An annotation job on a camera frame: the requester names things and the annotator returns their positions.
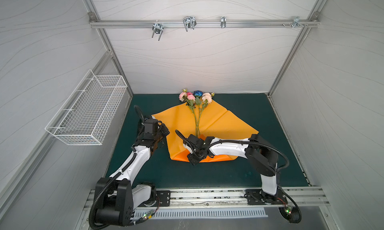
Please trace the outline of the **blue fake rose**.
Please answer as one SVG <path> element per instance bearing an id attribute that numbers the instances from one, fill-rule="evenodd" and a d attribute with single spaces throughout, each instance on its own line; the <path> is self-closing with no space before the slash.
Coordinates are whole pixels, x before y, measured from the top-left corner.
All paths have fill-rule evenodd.
<path id="1" fill-rule="evenodd" d="M 203 105 L 202 97 L 203 97 L 203 92 L 202 91 L 194 91 L 193 95 L 195 97 L 195 108 L 200 109 Z"/>

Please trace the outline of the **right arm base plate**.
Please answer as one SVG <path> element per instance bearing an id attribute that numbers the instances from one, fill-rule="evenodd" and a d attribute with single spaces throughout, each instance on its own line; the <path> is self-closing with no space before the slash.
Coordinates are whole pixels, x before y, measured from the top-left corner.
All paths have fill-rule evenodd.
<path id="1" fill-rule="evenodd" d="M 254 205 L 282 205 L 288 204 L 286 195 L 278 189 L 275 195 L 264 193 L 262 189 L 246 189 L 244 198 L 247 200 L 247 204 Z"/>

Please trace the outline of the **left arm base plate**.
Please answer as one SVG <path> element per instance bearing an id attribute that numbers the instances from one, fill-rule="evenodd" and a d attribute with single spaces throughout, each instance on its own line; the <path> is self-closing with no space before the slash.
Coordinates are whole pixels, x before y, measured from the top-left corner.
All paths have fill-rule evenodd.
<path id="1" fill-rule="evenodd" d="M 169 207 L 171 201 L 170 191 L 155 191 L 151 194 L 149 207 Z"/>

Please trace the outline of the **peach fake flower spray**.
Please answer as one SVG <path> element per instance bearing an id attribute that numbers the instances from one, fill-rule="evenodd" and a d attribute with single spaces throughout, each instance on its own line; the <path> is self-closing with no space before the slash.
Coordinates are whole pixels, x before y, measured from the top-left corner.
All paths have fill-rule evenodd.
<path id="1" fill-rule="evenodd" d="M 209 93 L 209 92 L 203 93 L 203 97 L 202 97 L 203 105 L 200 109 L 197 108 L 197 110 L 198 110 L 197 118 L 198 118 L 199 136 L 200 136 L 200 120 L 202 117 L 202 113 L 207 108 L 207 106 L 212 103 L 214 95 L 215 95 L 214 93 Z"/>

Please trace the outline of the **pink fake flower spray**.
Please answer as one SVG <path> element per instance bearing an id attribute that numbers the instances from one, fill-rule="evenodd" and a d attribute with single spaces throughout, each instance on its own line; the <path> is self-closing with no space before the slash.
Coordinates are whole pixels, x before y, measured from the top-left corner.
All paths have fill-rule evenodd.
<path id="1" fill-rule="evenodd" d="M 182 92 L 179 95 L 179 100 L 181 102 L 185 102 L 187 107 L 188 107 L 188 104 L 187 104 L 187 93 L 191 93 L 191 92 L 188 92 L 186 89 L 183 89 Z"/>

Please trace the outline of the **orange wrapping paper sheet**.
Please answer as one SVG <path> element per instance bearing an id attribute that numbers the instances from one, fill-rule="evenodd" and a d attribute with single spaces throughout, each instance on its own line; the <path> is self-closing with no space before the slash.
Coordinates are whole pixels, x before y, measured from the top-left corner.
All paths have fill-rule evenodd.
<path id="1" fill-rule="evenodd" d="M 170 131 L 167 136 L 168 150 L 173 161 L 187 162 L 190 153 L 183 147 L 183 140 L 177 136 L 175 130 L 186 138 L 196 133 L 195 115 L 185 104 L 177 105 L 154 114 L 153 118 L 165 124 Z M 242 121 L 231 111 L 212 101 L 203 111 L 200 118 L 200 137 L 216 137 L 219 139 L 242 140 L 259 132 Z"/>

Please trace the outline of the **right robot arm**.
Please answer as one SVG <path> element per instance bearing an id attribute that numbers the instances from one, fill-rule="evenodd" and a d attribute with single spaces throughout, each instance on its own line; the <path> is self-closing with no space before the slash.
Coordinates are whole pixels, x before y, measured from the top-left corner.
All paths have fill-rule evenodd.
<path id="1" fill-rule="evenodd" d="M 186 138 L 179 132 L 177 135 L 190 152 L 187 158 L 192 165 L 195 166 L 206 158 L 224 155 L 247 159 L 261 176 L 262 199 L 278 199 L 280 172 L 290 165 L 290 161 L 285 154 L 259 135 L 253 134 L 243 140 L 223 140 L 215 137 L 203 140 L 194 135 Z"/>

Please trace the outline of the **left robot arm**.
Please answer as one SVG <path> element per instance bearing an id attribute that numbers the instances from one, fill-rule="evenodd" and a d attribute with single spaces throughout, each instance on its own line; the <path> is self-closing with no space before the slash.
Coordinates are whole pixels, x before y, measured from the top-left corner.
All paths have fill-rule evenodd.
<path id="1" fill-rule="evenodd" d="M 155 126 L 153 130 L 143 128 L 132 145 L 132 152 L 126 161 L 110 177 L 99 179 L 89 213 L 91 229 L 135 226 L 155 215 L 160 206 L 156 186 L 152 183 L 142 183 L 132 188 L 132 183 L 154 150 L 158 148 L 158 143 L 169 134 L 164 124 Z M 141 204 L 156 204 L 157 207 L 133 221 L 134 211 Z"/>

